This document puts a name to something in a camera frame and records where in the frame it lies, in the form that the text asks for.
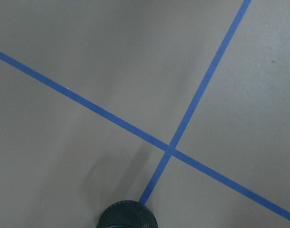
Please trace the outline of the black mesh pen cup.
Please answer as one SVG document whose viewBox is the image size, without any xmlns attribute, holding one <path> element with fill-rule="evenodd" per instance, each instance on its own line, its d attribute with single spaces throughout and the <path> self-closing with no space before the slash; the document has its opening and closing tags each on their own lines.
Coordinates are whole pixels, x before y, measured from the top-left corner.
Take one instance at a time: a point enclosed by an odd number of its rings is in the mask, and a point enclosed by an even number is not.
<svg viewBox="0 0 290 228">
<path fill-rule="evenodd" d="M 143 204 L 122 200 L 109 206 L 100 216 L 98 228 L 158 228 L 153 213 Z"/>
</svg>

